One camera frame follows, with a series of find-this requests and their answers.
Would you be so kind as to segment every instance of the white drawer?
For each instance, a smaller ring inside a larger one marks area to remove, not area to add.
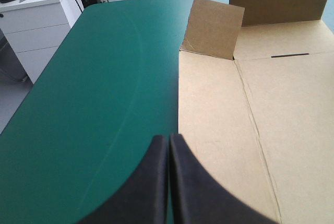
[[[3,33],[26,31],[42,27],[68,24],[60,3],[1,12]]]
[[[54,48],[45,48],[16,54],[33,83],[35,83],[41,75],[57,49],[58,47],[56,46]]]
[[[45,27],[5,36],[15,53],[59,46],[70,30],[69,24]]]

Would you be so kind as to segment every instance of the green table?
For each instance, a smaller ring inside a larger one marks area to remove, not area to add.
[[[123,184],[153,135],[177,132],[192,1],[84,11],[0,137],[0,223],[77,221]],[[330,0],[332,29],[333,11]]]

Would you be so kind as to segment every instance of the gray floor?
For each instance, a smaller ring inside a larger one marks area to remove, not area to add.
[[[11,69],[13,57],[15,54],[8,46],[2,49],[0,51],[0,68]],[[25,82],[13,82],[0,73],[0,133],[31,88],[32,83],[29,79]]]
[[[0,48],[0,133],[32,88],[29,78],[22,82],[11,80],[20,80],[25,75],[15,53],[6,43]]]

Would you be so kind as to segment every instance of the cardboard box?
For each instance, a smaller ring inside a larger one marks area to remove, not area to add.
[[[321,21],[326,0],[230,3],[194,0],[180,50],[178,131],[208,172],[261,214],[332,223],[334,35]]]

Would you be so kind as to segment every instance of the white cabinet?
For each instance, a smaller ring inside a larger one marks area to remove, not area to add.
[[[0,14],[1,30],[35,83],[81,11],[75,0],[17,0],[0,4]]]

